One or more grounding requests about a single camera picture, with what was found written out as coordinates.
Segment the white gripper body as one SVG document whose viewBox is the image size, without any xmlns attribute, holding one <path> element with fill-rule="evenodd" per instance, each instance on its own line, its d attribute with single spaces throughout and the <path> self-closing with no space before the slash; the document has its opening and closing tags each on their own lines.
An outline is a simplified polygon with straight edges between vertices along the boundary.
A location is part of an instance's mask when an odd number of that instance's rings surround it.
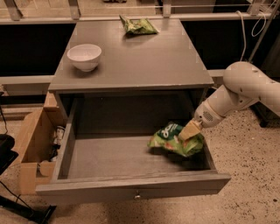
<svg viewBox="0 0 280 224">
<path fill-rule="evenodd" d="M 212 128 L 225 118 L 225 107 L 216 100 L 205 100 L 195 110 L 193 118 L 202 128 Z"/>
</svg>

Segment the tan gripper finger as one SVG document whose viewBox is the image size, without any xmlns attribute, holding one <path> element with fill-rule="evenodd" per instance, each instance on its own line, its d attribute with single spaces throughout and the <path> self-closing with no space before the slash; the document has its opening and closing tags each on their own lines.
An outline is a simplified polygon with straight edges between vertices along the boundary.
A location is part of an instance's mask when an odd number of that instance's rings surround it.
<svg viewBox="0 0 280 224">
<path fill-rule="evenodd" d="M 201 132 L 201 122 L 192 119 L 188 124 L 180 131 L 178 137 L 185 141 Z"/>
</svg>

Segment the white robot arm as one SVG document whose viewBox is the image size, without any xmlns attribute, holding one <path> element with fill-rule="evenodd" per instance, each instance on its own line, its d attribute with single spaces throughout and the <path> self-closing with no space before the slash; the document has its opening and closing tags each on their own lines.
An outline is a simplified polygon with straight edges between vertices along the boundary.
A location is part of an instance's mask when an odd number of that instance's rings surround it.
<svg viewBox="0 0 280 224">
<path fill-rule="evenodd" d="M 223 84 L 196 108 L 193 119 L 178 136 L 185 141 L 257 102 L 280 116 L 280 83 L 248 62 L 235 62 L 224 71 Z"/>
</svg>

